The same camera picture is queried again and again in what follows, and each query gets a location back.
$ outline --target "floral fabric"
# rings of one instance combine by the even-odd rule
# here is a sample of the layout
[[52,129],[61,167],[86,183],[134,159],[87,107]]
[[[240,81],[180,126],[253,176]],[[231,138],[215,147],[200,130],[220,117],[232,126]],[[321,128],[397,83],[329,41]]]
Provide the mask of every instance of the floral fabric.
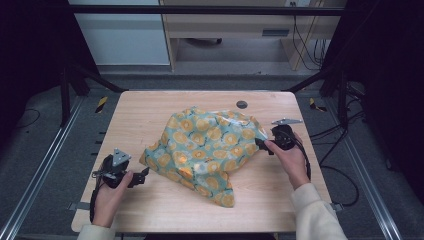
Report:
[[197,107],[175,113],[160,140],[145,149],[140,162],[223,207],[234,206],[228,171],[243,166],[267,139],[252,116]]

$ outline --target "white cabinet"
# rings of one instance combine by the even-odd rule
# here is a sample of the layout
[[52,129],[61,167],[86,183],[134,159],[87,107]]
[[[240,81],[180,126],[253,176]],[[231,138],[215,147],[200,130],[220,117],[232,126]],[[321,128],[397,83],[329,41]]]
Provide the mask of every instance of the white cabinet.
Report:
[[[157,0],[69,0],[69,4],[158,5]],[[169,65],[159,14],[75,14],[97,65]]]

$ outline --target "small round object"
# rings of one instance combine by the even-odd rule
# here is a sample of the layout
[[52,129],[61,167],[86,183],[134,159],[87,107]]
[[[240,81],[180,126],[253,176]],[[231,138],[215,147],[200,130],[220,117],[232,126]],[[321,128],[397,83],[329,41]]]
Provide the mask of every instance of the small round object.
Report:
[[240,100],[236,103],[236,106],[240,109],[245,109],[247,108],[247,102]]

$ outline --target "gray floor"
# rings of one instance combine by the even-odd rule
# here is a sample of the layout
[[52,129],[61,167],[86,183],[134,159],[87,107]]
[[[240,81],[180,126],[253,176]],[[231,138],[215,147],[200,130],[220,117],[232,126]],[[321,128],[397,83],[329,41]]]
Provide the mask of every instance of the gray floor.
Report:
[[[291,71],[287,59],[279,54],[282,52],[278,40],[224,39],[221,45],[216,45],[213,41],[191,39],[181,42],[174,72],[169,67],[157,66],[101,69],[105,78],[130,89],[269,91],[287,89],[315,72],[304,67],[297,72]],[[310,135],[337,124],[331,111],[321,112],[309,106],[310,98],[315,99],[317,106],[328,109],[336,102],[333,98],[322,99],[319,96],[317,89],[320,84],[317,82],[296,94]],[[119,99],[119,94],[92,81],[89,81],[89,85],[92,90],[87,97],[78,97],[83,100],[78,117],[22,222],[18,233],[21,239],[75,239],[76,233],[70,229],[74,213],[66,208],[69,202],[80,199],[96,158],[95,153],[100,148]],[[9,146],[0,153],[0,180],[3,183],[0,191],[1,226],[17,206],[59,130],[59,96],[58,88],[34,96],[27,108],[37,110],[39,118],[36,111],[28,110],[18,125],[37,120],[27,127],[17,128]],[[103,96],[108,97],[104,110],[100,114],[95,113],[98,101]],[[358,102],[353,102],[350,109],[349,115],[362,110]],[[324,157],[339,136],[340,131],[336,131],[313,141],[318,159]],[[348,238],[390,239],[384,235],[365,194],[366,189],[352,167],[351,154],[345,146],[350,139],[402,238],[424,239],[424,207],[414,196],[402,173],[387,170],[385,157],[366,121],[358,119],[352,122],[348,137],[325,161],[325,165],[335,167],[354,179],[359,187],[358,202],[338,212]],[[333,201],[348,203],[355,198],[354,187],[344,177],[333,170],[322,171]],[[130,236],[141,239],[141,235]],[[293,234],[282,234],[280,239],[293,239]]]

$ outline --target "beige sleeve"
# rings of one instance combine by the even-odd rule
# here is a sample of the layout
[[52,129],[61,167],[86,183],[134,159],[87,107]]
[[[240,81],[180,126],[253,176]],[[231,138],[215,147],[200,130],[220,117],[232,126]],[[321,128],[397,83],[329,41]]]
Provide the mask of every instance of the beige sleeve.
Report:
[[114,240],[115,231],[96,225],[84,225],[78,235],[78,240]]
[[300,186],[291,196],[296,212],[296,239],[347,239],[336,213],[323,201],[312,183]]

